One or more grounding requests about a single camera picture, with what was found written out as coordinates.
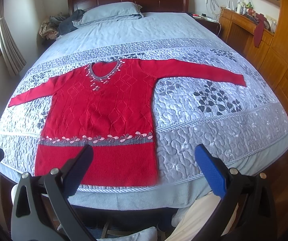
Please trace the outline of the light blue pillow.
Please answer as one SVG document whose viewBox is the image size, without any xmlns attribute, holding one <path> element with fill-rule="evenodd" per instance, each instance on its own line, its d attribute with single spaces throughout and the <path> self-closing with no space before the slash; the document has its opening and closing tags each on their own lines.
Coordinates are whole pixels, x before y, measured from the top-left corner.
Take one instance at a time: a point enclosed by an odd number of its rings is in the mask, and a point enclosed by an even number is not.
<svg viewBox="0 0 288 241">
<path fill-rule="evenodd" d="M 81 28 L 87 25 L 110 21 L 137 20 L 143 18 L 141 6 L 133 2 L 118 2 L 100 5 L 85 12 L 80 20 L 74 20 L 73 26 Z"/>
</svg>

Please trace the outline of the dark red hanging cloth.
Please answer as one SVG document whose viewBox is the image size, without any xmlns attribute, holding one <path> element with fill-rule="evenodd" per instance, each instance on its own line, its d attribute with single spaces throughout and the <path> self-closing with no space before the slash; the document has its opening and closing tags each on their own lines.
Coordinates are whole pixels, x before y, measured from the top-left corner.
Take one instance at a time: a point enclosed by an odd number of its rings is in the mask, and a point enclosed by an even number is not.
<svg viewBox="0 0 288 241">
<path fill-rule="evenodd" d="M 256 28 L 254 29 L 254 46 L 256 48 L 259 48 L 261 40 L 262 40 L 262 36 L 264 33 L 264 29 L 269 26 L 269 23 L 267 21 L 267 19 L 264 17 L 263 14 L 255 14 L 255 17 L 258 20 L 258 24 L 256 26 Z"/>
</svg>

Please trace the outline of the pile of dark clothes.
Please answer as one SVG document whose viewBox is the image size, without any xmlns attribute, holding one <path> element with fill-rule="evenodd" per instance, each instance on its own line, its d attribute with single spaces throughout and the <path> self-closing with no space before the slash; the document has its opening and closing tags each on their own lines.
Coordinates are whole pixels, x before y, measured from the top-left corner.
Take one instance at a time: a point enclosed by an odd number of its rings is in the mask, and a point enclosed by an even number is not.
<svg viewBox="0 0 288 241">
<path fill-rule="evenodd" d="M 49 16 L 42 22 L 38 33 L 43 39 L 56 40 L 60 36 L 75 31 L 77 28 L 73 23 L 81 20 L 84 13 L 84 10 L 78 9 L 70 16 L 62 15 L 62 13 L 56 16 Z"/>
</svg>

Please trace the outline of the beige window curtain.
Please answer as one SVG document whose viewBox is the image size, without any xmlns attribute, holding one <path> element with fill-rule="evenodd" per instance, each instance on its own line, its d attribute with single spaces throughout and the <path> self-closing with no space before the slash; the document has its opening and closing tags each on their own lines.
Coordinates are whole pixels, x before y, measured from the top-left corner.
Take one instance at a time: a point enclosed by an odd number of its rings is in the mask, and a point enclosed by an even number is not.
<svg viewBox="0 0 288 241">
<path fill-rule="evenodd" d="M 4 0 L 0 0 L 0 49 L 10 76 L 18 76 L 26 61 L 17 47 L 4 14 Z"/>
</svg>

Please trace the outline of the dark bedside table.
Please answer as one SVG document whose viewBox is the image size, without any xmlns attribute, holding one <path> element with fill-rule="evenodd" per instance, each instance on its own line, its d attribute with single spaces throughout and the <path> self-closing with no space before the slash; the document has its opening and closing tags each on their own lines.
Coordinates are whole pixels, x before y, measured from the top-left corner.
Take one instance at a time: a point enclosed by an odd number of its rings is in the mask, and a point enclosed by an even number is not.
<svg viewBox="0 0 288 241">
<path fill-rule="evenodd" d="M 207 28 L 209 31 L 219 36 L 221 31 L 221 24 L 218 21 L 198 14 L 192 14 L 190 12 L 188 15 L 191 16 L 196 22 Z"/>
</svg>

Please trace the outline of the wooden cabinet unit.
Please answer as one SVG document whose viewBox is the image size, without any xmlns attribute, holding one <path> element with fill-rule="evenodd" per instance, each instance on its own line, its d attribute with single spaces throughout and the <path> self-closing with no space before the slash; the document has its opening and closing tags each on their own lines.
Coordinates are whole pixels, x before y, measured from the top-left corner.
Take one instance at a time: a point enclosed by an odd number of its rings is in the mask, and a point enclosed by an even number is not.
<svg viewBox="0 0 288 241">
<path fill-rule="evenodd" d="M 260 72 L 288 115 L 288 0 L 281 0 L 275 33 L 264 31 L 254 46 L 255 24 L 245 16 L 222 8 L 220 38 L 244 56 Z"/>
</svg>

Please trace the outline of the red knit sweater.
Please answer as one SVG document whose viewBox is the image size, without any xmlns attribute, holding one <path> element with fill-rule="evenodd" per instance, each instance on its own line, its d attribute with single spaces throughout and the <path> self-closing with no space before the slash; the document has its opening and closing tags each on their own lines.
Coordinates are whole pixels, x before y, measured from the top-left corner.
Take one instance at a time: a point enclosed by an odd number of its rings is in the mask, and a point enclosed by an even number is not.
<svg viewBox="0 0 288 241">
<path fill-rule="evenodd" d="M 52 77 L 9 103 L 18 106 L 42 97 L 52 99 L 37 145 L 35 175 L 48 173 L 90 145 L 94 158 L 83 184 L 156 185 L 152 97 L 156 82 L 169 77 L 246 85 L 241 74 L 175 59 L 101 61 Z"/>
</svg>

